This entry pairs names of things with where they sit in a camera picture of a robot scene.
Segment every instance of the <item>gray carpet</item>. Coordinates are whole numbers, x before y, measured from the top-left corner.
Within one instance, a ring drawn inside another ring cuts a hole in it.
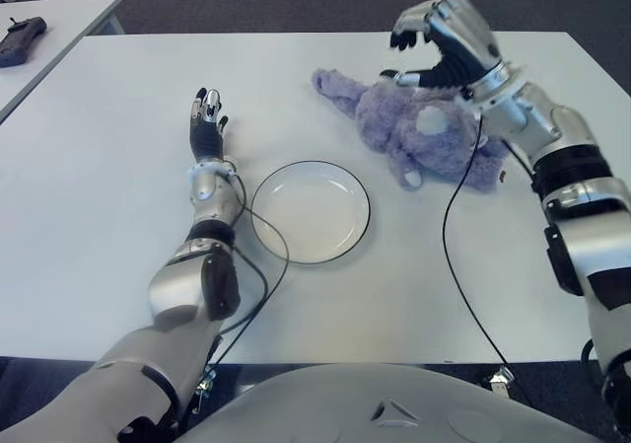
[[[131,34],[387,31],[402,9],[420,1],[124,0],[117,13]],[[630,0],[472,1],[496,30],[570,33],[622,88],[631,91]],[[0,359],[0,429],[45,405],[87,366]],[[438,366],[436,370],[476,382],[488,367]],[[577,363],[520,364],[514,370],[537,408],[604,441],[616,441],[609,413],[589,389]],[[233,396],[245,371],[251,372],[224,366],[214,401],[204,415]]]

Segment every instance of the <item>wire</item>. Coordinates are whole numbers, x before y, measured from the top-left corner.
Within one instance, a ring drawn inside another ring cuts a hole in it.
[[[456,272],[454,271],[454,266],[452,265],[452,259],[450,258],[450,253],[449,253],[449,250],[447,248],[447,220],[449,218],[450,211],[452,210],[452,205],[454,204],[454,201],[456,200],[457,194],[460,192],[460,189],[464,185],[464,182],[466,181],[466,178],[468,177],[469,172],[471,171],[471,166],[473,165],[473,161],[475,160],[475,156],[477,155],[478,147],[480,145],[480,137],[482,136],[482,122],[483,122],[483,119],[484,118],[481,116],[479,124],[478,124],[478,128],[477,128],[477,136],[476,136],[476,139],[475,139],[475,145],[473,146],[473,152],[471,153],[471,157],[469,158],[468,164],[466,165],[466,169],[464,170],[464,175],[462,175],[462,178],[460,179],[460,182],[457,184],[457,187],[456,187],[456,190],[454,191],[454,194],[452,194],[452,197],[450,198],[450,201],[447,204],[447,208],[445,208],[445,215],[443,216],[443,228],[442,228],[443,251],[445,252],[445,259],[447,260],[447,265],[448,265],[448,267],[450,269],[450,272],[452,273],[452,277],[454,278],[454,282],[456,283],[457,291],[460,293],[460,296],[462,297],[462,301],[464,302],[464,305],[466,305],[466,308],[468,309],[469,313],[471,314],[471,317],[473,318],[473,320],[475,321],[477,326],[482,331],[482,334],[484,334],[484,337],[486,337],[486,340],[489,342],[489,344],[491,344],[491,347],[493,347],[493,349],[495,350],[495,352],[499,356],[499,358],[502,361],[502,363],[506,367],[510,367],[508,361],[504,357],[504,354],[502,354],[502,351],[500,351],[500,348],[495,344],[495,341],[493,341],[493,339],[491,338],[489,333],[486,331],[486,329],[484,328],[484,326],[482,325],[480,320],[477,318],[477,315],[473,311],[473,307],[471,307],[471,304],[469,303],[468,299],[466,298],[466,295],[464,294],[464,290],[462,290],[462,286],[460,285],[460,282],[457,279]],[[528,403],[528,405],[529,406],[534,406],[532,404],[532,400],[528,396],[527,392],[524,390],[522,385],[518,382],[517,377],[516,377],[514,383],[515,383],[515,386],[524,395],[524,398],[526,399],[526,402]]]
[[[509,149],[509,152],[513,154],[513,157],[517,159],[517,161],[520,163],[520,165],[522,166],[526,174],[530,177],[530,180],[533,181],[534,174],[532,173],[532,170],[530,169],[530,167],[527,165],[526,161],[520,155],[518,155],[518,153],[515,151],[513,146],[509,144],[506,140],[502,140],[502,143],[507,149]]]
[[[256,272],[256,274],[260,277],[261,281],[263,282],[263,296],[261,297],[261,299],[252,307],[252,309],[249,311],[249,313],[247,315],[245,315],[243,318],[241,318],[239,321],[237,321],[236,323],[234,323],[233,325],[230,325],[229,327],[227,327],[224,330],[221,330],[220,335],[224,335],[227,334],[233,330],[236,330],[238,327],[240,327],[243,323],[245,323],[247,320],[249,320],[254,313],[256,313],[256,309],[260,308],[262,306],[263,300],[265,299],[265,297],[267,296],[267,293],[269,293],[269,284],[267,282],[267,277],[265,277],[265,274],[261,271],[260,268],[258,268],[258,266],[248,257],[246,256],[241,249],[239,249],[237,246],[234,246],[234,250],[235,252],[241,256],[241,258],[244,260],[244,262],[249,265],[249,267],[254,270],[254,272]]]
[[[594,392],[600,395],[602,384],[598,383],[598,379],[592,372],[592,369],[590,369],[590,353],[592,352],[592,349],[594,349],[594,342],[590,339],[585,343],[585,346],[583,346],[583,350],[581,351],[581,365],[583,366],[585,375],[588,378],[590,387],[594,389]]]
[[[235,164],[233,164],[232,162],[230,162],[230,163],[233,166],[233,171],[236,172],[237,171],[237,167],[235,167]],[[234,177],[237,177],[237,179],[239,180],[239,183],[241,185],[241,198],[237,198],[237,201],[241,205],[241,210],[239,211],[239,214],[237,215],[237,217],[233,221],[233,224],[231,224],[231,226],[233,226],[233,227],[237,224],[237,221],[239,221],[239,219],[244,215],[245,206],[247,205],[247,191],[245,190],[244,181],[241,180],[241,177],[239,177],[239,175],[234,175]]]
[[[212,355],[215,353],[215,350],[217,350],[217,347],[219,346],[219,344],[222,341],[223,334],[225,334],[227,332],[230,332],[230,331],[234,330],[236,327],[240,326],[242,323],[245,323],[245,325],[241,328],[239,333],[235,336],[235,338],[228,345],[228,347],[224,350],[224,352],[219,356],[219,358],[217,358],[217,360],[214,362],[214,364],[212,366],[208,367],[207,371],[204,371],[202,376],[199,378],[200,382],[203,381],[204,379],[206,379],[208,376],[210,376],[210,374],[215,369],[217,369],[217,366],[219,365],[219,363],[224,360],[226,355],[235,346],[235,344],[237,343],[239,338],[241,338],[241,336],[244,334],[245,330],[247,330],[247,328],[251,325],[251,323],[254,321],[256,316],[263,309],[265,304],[274,295],[274,293],[278,289],[278,286],[283,281],[283,278],[285,278],[285,274],[287,273],[287,268],[289,267],[289,262],[290,262],[289,247],[287,246],[287,241],[285,241],[285,237],[282,235],[282,233],[280,231],[278,231],[278,229],[273,224],[271,224],[265,218],[260,216],[258,213],[255,213],[254,211],[252,211],[250,208],[248,208],[245,205],[245,199],[247,198],[247,196],[246,196],[246,193],[245,193],[244,181],[242,180],[242,178],[239,175],[234,175],[234,177],[237,178],[237,181],[239,182],[239,185],[241,187],[241,193],[242,193],[243,201],[241,199],[239,199],[239,198],[238,198],[238,200],[239,200],[239,203],[241,204],[241,207],[242,207],[242,213],[244,211],[249,212],[249,214],[251,214],[253,217],[255,217],[258,220],[260,220],[263,223],[265,223],[267,226],[269,226],[278,235],[278,237],[280,238],[281,242],[283,243],[283,248],[285,249],[285,264],[283,266],[283,270],[282,270],[280,276],[278,277],[278,280],[276,280],[276,283],[272,287],[271,292],[269,292],[269,294],[267,294],[268,284],[267,284],[267,278],[265,278],[265,275],[260,271],[260,269],[249,258],[247,258],[243,253],[241,253],[241,251],[238,251],[237,248],[235,248],[235,251],[237,251],[237,253],[245,260],[245,262],[248,265],[250,265],[254,269],[254,271],[261,277],[261,280],[263,280],[263,286],[264,286],[265,293],[264,293],[263,298],[258,303],[258,305],[256,305],[250,311],[250,313],[247,314],[247,316],[244,319],[239,320],[234,325],[231,325],[227,329],[225,329],[222,332],[220,332],[219,334],[217,334],[217,336],[215,337],[215,340],[211,344],[210,349],[208,350],[208,355],[206,357],[206,362],[208,362],[210,360]],[[178,427],[179,427],[180,434],[183,434],[183,433],[185,433],[188,430],[188,422],[189,422],[189,419],[190,419],[190,415],[192,414],[193,409],[194,409],[194,403],[195,403],[195,396],[193,396],[190,399],[188,405],[186,406],[186,410],[184,411],[184,414],[182,415],[182,418],[179,421],[179,426]]]
[[[245,197],[245,185],[244,185],[244,181],[242,180],[242,178],[238,175],[235,175],[235,177],[237,178],[237,180],[239,181],[239,184],[241,186],[242,189],[242,193],[243,196]],[[267,296],[265,296],[265,298],[263,298],[259,304],[258,307],[256,307],[255,310],[252,310],[253,313],[251,313],[251,317],[249,317],[249,320],[247,322],[245,322],[245,325],[241,328],[241,330],[239,331],[239,333],[235,336],[235,338],[232,340],[232,342],[228,345],[228,347],[224,350],[224,352],[219,356],[219,358],[215,361],[215,363],[210,366],[210,368],[208,369],[208,371],[204,372],[204,374],[201,376],[200,380],[204,380],[206,377],[208,377],[208,375],[210,375],[211,372],[213,372],[217,366],[219,365],[219,363],[226,357],[226,355],[230,352],[230,350],[235,346],[235,344],[237,343],[237,341],[239,340],[239,338],[244,334],[245,330],[247,330],[247,328],[251,325],[251,323],[254,321],[254,319],[258,316],[258,314],[260,313],[260,311],[263,309],[263,307],[265,306],[265,304],[269,301],[270,298],[272,298],[272,296],[274,295],[274,293],[276,293],[276,290],[278,290],[278,286],[280,285],[280,283],[283,281],[283,278],[285,278],[285,274],[287,273],[287,268],[289,267],[289,262],[290,262],[290,256],[289,256],[289,247],[287,246],[287,241],[285,241],[284,236],[282,235],[282,233],[280,231],[278,231],[278,229],[276,229],[276,227],[271,224],[269,221],[267,221],[265,218],[263,218],[262,216],[260,216],[259,214],[255,213],[254,211],[252,211],[250,208],[248,208],[244,203],[242,203],[242,208],[244,209],[244,211],[249,212],[249,214],[251,214],[252,216],[254,216],[256,219],[258,219],[259,221],[262,221],[263,223],[265,223],[267,226],[269,226],[279,237],[279,239],[282,241],[283,243],[283,248],[285,249],[285,265],[283,266],[283,271],[281,272],[280,276],[278,277],[278,280],[276,281],[276,283],[274,284],[274,286],[272,287],[271,291],[269,292],[269,294]]]

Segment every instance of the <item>plush toy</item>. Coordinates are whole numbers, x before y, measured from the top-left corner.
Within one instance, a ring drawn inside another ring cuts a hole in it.
[[[364,142],[387,155],[392,174],[404,188],[421,186],[423,168],[452,182],[462,179],[478,121],[455,103],[457,89],[403,88],[391,80],[368,87],[337,70],[317,70],[312,82],[321,95],[356,119]],[[494,190],[506,155],[500,141],[482,134],[464,184]]]

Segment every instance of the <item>robotic hand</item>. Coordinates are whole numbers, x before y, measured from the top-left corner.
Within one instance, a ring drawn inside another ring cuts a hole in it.
[[[468,0],[433,0],[403,12],[390,46],[417,33],[443,57],[430,70],[383,76],[402,86],[461,87],[456,99],[485,117],[484,129],[519,145],[549,223],[548,256],[561,287],[584,296],[605,376],[602,397],[631,433],[631,194],[603,159],[583,118],[555,105],[506,63]]]

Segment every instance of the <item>stuffed animal ear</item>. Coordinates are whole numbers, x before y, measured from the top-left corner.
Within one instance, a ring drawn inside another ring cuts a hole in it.
[[[368,86],[347,78],[337,70],[316,70],[312,75],[312,84],[318,93],[353,118],[360,98],[368,90]]]

